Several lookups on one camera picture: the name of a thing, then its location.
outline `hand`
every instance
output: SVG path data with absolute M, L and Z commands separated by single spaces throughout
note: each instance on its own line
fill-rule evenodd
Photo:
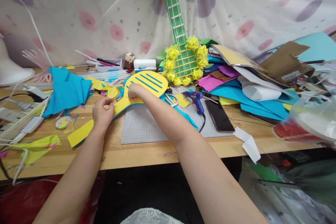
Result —
M 110 105 L 108 109 L 104 108 L 105 105 Z M 113 99 L 104 97 L 97 101 L 92 108 L 93 127 L 100 131 L 106 131 L 110 125 L 114 115 Z
M 130 101 L 133 101 L 134 98 L 141 98 L 141 94 L 144 90 L 147 90 L 142 85 L 137 83 L 132 83 L 128 89 L 128 98 Z

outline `glue gun cord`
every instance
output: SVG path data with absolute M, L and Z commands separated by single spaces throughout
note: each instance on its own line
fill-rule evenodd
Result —
M 200 133 L 201 133 L 201 131 L 204 128 L 204 125 L 205 125 L 205 114 L 203 113 L 202 116 L 204 117 L 204 122 L 203 122 L 202 128 L 199 130 Z

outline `paper guitar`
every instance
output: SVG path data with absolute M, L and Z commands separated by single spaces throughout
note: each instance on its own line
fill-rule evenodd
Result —
M 141 71 L 139 73 L 132 75 L 125 83 L 124 96 L 114 105 L 113 119 L 116 118 L 121 112 L 123 112 L 128 107 L 135 104 L 143 103 L 143 101 L 140 98 L 134 99 L 133 102 L 129 100 L 128 89 L 132 83 L 137 83 L 144 86 L 157 97 L 163 95 L 168 87 L 168 81 L 166 80 L 166 78 L 164 78 L 161 74 L 155 73 L 153 71 Z M 68 141 L 71 145 L 71 148 L 80 145 L 88 136 L 92 128 L 93 128 L 93 120 L 90 120 L 82 127 L 80 127 L 78 130 L 71 133 L 68 136 Z

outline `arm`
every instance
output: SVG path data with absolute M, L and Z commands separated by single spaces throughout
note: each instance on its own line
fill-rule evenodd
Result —
M 104 105 L 110 105 L 109 109 L 105 109 Z M 44 203 L 33 224 L 73 224 L 80 221 L 99 170 L 104 136 L 112 121 L 113 112 L 111 98 L 103 98 L 93 107 L 93 129 Z
M 174 145 L 205 223 L 268 223 L 209 143 L 180 113 L 138 84 L 130 85 L 128 97 L 143 100 Z

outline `polka dot fabric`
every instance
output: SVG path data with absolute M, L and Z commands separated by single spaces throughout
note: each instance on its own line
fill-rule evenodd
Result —
M 123 58 L 133 52 L 137 58 L 154 59 L 173 42 L 165 0 L 22 1 L 55 65 L 84 63 L 75 49 L 93 58 Z M 209 37 L 254 58 L 289 40 L 334 32 L 335 1 L 180 0 L 180 8 L 187 36 Z M 43 51 L 23 4 L 0 3 L 4 36 L 23 36 L 26 44 Z

